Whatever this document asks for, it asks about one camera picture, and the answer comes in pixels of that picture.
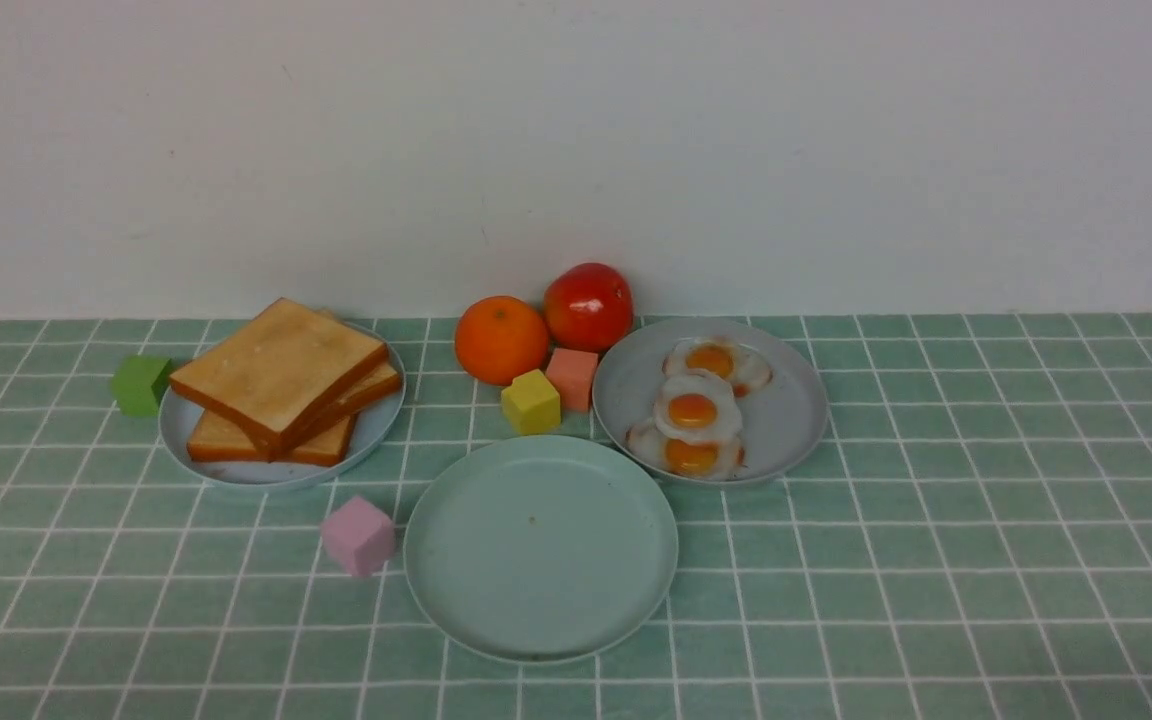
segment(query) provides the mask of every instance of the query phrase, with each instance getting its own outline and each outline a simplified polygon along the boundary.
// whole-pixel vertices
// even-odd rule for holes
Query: bread slice
[[[310,465],[335,465],[344,458],[349,450],[349,438],[358,414],[403,387],[403,378],[389,363],[377,367],[374,372],[348,389],[332,406],[310,424],[311,438],[301,446],[291,448],[282,456],[271,456],[257,448],[251,438],[238,429],[238,425],[221,418],[211,410],[204,410],[194,432],[189,434],[185,447],[189,457],[196,462],[221,462],[233,460],[308,462]],[[319,462],[317,458],[331,462]]]
[[[310,438],[279,457],[282,462],[302,462],[306,465],[329,468],[344,460],[349,452],[349,438],[358,416],[349,415],[326,432]],[[218,414],[203,414],[185,444],[189,457],[195,462],[265,461],[250,438],[238,425],[221,418]]]
[[[238,425],[262,455],[280,457],[314,437],[317,416],[388,357],[385,342],[280,297],[170,382]]]

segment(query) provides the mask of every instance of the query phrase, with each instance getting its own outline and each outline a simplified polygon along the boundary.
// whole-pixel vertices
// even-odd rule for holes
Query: empty plate
[[[613,646],[669,591],[679,530],[659,486],[596,442],[530,435],[454,462],[408,521],[403,564],[431,623],[520,664]]]

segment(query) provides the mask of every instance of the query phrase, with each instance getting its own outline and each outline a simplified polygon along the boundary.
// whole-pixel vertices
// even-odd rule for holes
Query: egg yolk
[[[704,429],[718,418],[718,406],[699,393],[689,392],[669,400],[669,420],[681,429]]]
[[[736,364],[732,359],[732,353],[728,353],[726,348],[708,343],[691,350],[687,355],[687,365],[691,370],[708,370],[710,373],[717,374],[719,378],[726,378],[732,374],[732,369]]]
[[[681,439],[672,439],[664,444],[664,461],[672,473],[704,475],[718,462],[718,447],[687,445]]]

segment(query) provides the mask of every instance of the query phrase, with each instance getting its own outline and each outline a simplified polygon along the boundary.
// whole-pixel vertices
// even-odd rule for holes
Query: red tomato
[[[559,346],[602,353],[634,327],[630,283],[601,263],[576,265],[545,291],[545,324]]]

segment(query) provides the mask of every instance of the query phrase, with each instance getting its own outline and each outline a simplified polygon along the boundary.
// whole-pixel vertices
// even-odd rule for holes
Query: light blue plate
[[[420,611],[480,655],[554,664],[612,647],[669,591],[679,529],[634,461],[584,439],[507,439],[444,470],[403,540]]]
[[[384,338],[367,328],[347,324],[361,333],[384,341]],[[162,396],[162,406],[159,407],[159,434],[162,437],[162,445],[182,468],[215,486],[247,492],[291,491],[291,488],[316,486],[364,461],[394,427],[397,411],[402,409],[403,397],[407,396],[407,377],[403,373],[403,361],[397,356],[393,344],[389,346],[389,364],[403,378],[403,388],[367,407],[358,415],[358,420],[353,427],[353,438],[349,439],[349,452],[344,460],[332,468],[302,465],[297,462],[195,462],[189,457],[185,444],[189,441],[189,433],[194,432],[198,418],[202,417],[202,407],[181,397],[170,388]]]
[[[783,477],[806,460],[826,430],[828,399],[824,382],[805,357],[758,328],[722,318],[675,318],[653,323],[616,342],[594,373],[594,417],[602,432],[626,455],[634,423],[652,416],[664,374],[660,365],[677,342],[691,338],[727,338],[763,356],[772,366],[772,382],[736,401],[745,427],[745,462],[727,480],[698,480],[644,465],[655,477],[708,488],[748,488]]]

